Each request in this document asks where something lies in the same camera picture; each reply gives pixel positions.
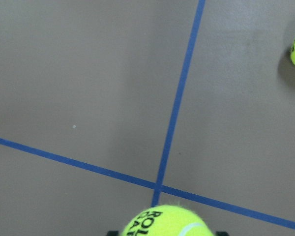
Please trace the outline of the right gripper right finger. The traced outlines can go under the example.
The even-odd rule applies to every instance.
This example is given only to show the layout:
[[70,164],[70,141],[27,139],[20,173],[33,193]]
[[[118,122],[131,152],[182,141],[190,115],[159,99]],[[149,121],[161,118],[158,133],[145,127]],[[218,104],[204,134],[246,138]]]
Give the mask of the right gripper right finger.
[[229,234],[226,231],[216,231],[216,236],[229,236]]

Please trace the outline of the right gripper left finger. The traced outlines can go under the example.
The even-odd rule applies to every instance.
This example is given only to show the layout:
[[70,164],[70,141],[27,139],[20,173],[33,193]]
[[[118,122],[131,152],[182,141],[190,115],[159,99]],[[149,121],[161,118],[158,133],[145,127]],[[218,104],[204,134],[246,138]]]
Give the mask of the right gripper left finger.
[[118,235],[119,235],[118,231],[108,231],[107,232],[107,236],[118,236]]

